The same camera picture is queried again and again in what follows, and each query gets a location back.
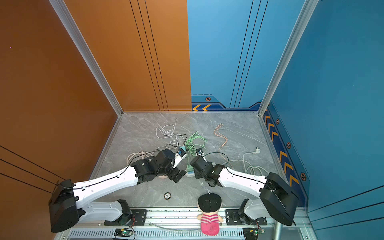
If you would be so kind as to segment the green charger adapter front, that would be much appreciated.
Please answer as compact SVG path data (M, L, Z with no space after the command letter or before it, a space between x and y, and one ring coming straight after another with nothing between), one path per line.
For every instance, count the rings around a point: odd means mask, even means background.
M192 172L194 171L193 166L192 166L192 165L187 165L187 167L186 167L186 171L187 171L188 173L192 173Z

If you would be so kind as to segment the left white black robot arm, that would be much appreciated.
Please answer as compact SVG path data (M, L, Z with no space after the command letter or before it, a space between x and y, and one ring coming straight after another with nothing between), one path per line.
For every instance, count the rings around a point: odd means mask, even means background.
M186 174L186 171L177 168L186 155L183 149L176 153L166 149L156 156L138 159L119 171L97 179L77 183L65 180L59 183L49 200L51 231L60 233L78 223L94 221L106 221L110 225L128 223L132 211L127 201L100 203L97 200L159 176L177 183Z

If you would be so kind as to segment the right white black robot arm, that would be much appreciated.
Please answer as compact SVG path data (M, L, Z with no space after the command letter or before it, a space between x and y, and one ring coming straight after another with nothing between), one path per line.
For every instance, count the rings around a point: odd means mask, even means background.
M225 165L213 165L201 155L196 156L191 165L196 179L203 178L210 187L233 188L257 198L245 201L239 215L256 220L266 214L285 226L295 224L294 216L299 196L278 174L248 175L234 171Z

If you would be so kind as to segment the white blue power strip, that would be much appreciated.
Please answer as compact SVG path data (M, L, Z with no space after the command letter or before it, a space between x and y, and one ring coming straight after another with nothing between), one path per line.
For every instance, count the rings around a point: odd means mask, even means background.
M195 172L194 170L192 171L188 171L186 174L185 174L186 177L188 178L194 178L195 177Z

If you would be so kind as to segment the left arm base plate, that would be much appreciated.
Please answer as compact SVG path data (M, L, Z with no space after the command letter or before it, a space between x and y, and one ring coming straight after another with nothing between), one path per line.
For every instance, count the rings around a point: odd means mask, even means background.
M144 226L147 210L131 210L130 213L123 213L115 221L104 221L104 226Z

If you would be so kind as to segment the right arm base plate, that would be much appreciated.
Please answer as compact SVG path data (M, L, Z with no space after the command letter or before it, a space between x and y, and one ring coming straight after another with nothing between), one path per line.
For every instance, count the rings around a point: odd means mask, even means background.
M228 226L240 226L240 225L266 226L268 224L266 218L258 218L256 220L253 220L250 217L248 217L245 213L241 212L240 210L227 209L225 210L225 213L226 213L225 219Z

